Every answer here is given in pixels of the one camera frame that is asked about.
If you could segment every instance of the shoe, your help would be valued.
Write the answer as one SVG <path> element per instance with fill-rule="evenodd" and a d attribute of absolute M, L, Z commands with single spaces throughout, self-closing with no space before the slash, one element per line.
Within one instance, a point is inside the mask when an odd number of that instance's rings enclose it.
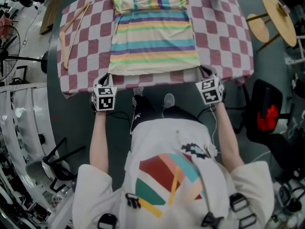
<path fill-rule="evenodd" d="M 144 87 L 137 87 L 137 88 L 133 88 L 133 95 L 140 95 L 143 96 L 143 90 Z"/>
<path fill-rule="evenodd" d="M 164 97 L 163 110 L 173 107 L 175 105 L 175 97 L 172 94 L 167 94 Z"/>

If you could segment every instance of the checkered tablecloth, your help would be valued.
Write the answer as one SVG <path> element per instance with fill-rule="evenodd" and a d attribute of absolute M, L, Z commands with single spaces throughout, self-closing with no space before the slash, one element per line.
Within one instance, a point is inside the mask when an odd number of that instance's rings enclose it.
<path fill-rule="evenodd" d="M 69 69 L 63 67 L 61 42 L 57 46 L 57 66 L 64 95 L 91 92 L 93 81 L 108 71 L 114 10 L 111 0 L 78 0 L 62 11 L 61 28 L 71 21 L 85 3 L 91 1 L 72 48 Z M 253 49 L 248 25 L 236 0 L 188 0 L 187 11 L 192 20 L 196 48 L 202 65 L 213 67 L 224 80 L 239 82 L 254 72 Z M 69 52 L 80 19 L 66 32 Z M 197 70 L 113 76 L 119 89 L 157 84 L 195 82 Z"/>

